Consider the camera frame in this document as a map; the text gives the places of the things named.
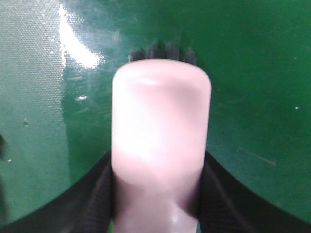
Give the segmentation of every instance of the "pink handle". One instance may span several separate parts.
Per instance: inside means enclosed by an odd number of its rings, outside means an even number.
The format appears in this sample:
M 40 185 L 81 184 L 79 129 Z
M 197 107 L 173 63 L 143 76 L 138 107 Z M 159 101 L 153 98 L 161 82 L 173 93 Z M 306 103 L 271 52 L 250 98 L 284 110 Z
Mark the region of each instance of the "pink handle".
M 149 59 L 116 72 L 114 233 L 195 233 L 211 85 L 187 63 Z

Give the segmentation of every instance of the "pink plastic knob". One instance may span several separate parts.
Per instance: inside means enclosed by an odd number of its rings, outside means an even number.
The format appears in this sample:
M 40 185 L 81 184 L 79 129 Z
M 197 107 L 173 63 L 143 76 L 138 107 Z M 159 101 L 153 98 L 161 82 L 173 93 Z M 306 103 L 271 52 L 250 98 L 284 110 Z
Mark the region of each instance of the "pink plastic knob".
M 211 85 L 173 60 L 128 63 L 112 102 L 114 233 L 195 233 Z

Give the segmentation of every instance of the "dark bristles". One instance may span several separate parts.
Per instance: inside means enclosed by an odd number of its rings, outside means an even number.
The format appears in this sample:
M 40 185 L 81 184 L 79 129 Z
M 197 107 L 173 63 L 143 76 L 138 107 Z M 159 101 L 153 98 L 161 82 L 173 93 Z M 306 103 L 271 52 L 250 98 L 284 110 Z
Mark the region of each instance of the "dark bristles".
M 142 59 L 145 59 L 145 52 L 144 52 L 144 50 L 133 51 L 133 52 L 131 52 L 131 54 L 129 56 L 130 62 L 138 61 L 138 60 L 142 60 Z
M 165 48 L 164 45 L 160 42 L 154 42 L 146 51 L 145 58 L 153 59 L 153 58 L 165 58 Z
M 172 60 L 179 60 L 179 48 L 169 43 L 165 47 L 166 58 Z
M 111 220 L 112 169 L 107 164 L 97 180 L 84 211 L 70 233 L 105 233 Z
M 195 65 L 196 64 L 196 56 L 193 50 L 189 49 L 185 55 L 184 62 Z
M 129 55 L 129 61 L 138 61 L 142 59 L 171 59 L 196 65 L 196 56 L 193 50 L 189 49 L 185 54 L 179 47 L 167 43 L 154 42 L 145 50 L 136 50 Z

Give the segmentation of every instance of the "textured green surface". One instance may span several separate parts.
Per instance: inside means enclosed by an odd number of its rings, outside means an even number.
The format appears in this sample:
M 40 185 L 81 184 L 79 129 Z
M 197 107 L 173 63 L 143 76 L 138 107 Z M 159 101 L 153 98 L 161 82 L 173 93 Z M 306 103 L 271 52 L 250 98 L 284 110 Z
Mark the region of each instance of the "textured green surface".
M 101 56 L 95 68 L 62 52 L 62 6 Z M 110 149 L 113 73 L 155 39 L 191 46 L 210 76 L 209 152 L 311 222 L 310 9 L 308 0 L 0 1 L 2 223 L 59 195 Z

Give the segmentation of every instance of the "white speck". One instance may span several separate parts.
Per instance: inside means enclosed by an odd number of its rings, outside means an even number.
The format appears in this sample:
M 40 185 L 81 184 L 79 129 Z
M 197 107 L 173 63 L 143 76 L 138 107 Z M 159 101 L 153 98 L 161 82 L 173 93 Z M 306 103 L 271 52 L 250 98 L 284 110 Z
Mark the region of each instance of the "white speck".
M 250 155 L 256 156 L 257 158 L 259 158 L 259 159 L 261 159 L 261 160 L 263 160 L 263 161 L 265 161 L 265 162 L 267 162 L 267 163 L 269 163 L 269 164 L 271 164 L 271 165 L 273 165 L 273 166 L 276 166 L 276 159 L 268 160 L 268 159 L 266 159 L 266 158 L 264 158 L 264 157 L 261 157 L 261 156 L 257 155 L 256 153 L 253 153 L 253 152 L 250 152 L 250 151 L 244 149 L 243 147 L 238 147 L 238 148 L 241 149 L 241 150 L 243 150 L 243 151 L 245 151 L 246 153 L 248 153 L 248 154 L 250 154 Z
M 76 98 L 76 101 L 86 100 L 87 96 L 79 96 Z

